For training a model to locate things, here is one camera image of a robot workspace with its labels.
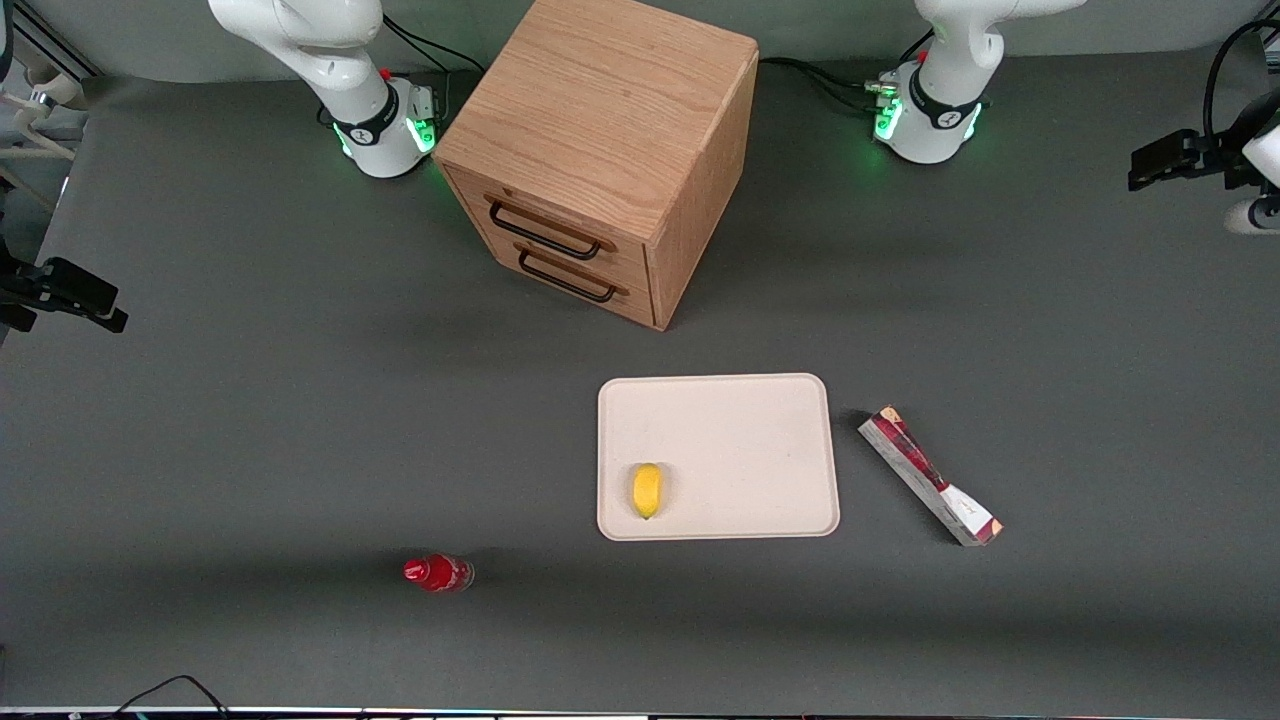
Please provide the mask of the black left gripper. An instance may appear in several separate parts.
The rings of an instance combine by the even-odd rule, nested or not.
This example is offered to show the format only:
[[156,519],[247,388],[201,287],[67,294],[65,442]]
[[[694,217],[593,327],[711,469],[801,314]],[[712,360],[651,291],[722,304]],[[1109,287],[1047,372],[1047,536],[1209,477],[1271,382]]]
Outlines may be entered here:
[[1210,176],[1221,176],[1225,190],[1251,186],[1251,164],[1243,154],[1245,143],[1247,140],[1229,129],[1216,135],[1176,129],[1132,152],[1128,190],[1137,192],[1164,181]]

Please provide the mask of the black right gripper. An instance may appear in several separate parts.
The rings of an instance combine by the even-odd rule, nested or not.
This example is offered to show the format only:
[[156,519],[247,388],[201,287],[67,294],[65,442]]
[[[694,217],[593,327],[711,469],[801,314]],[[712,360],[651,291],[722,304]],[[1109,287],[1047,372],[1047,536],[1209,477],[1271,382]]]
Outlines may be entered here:
[[38,311],[86,319],[111,333],[122,333],[128,314],[115,307],[118,287],[65,260],[50,258],[44,266],[14,256],[1,238],[1,323],[20,333],[33,329]]

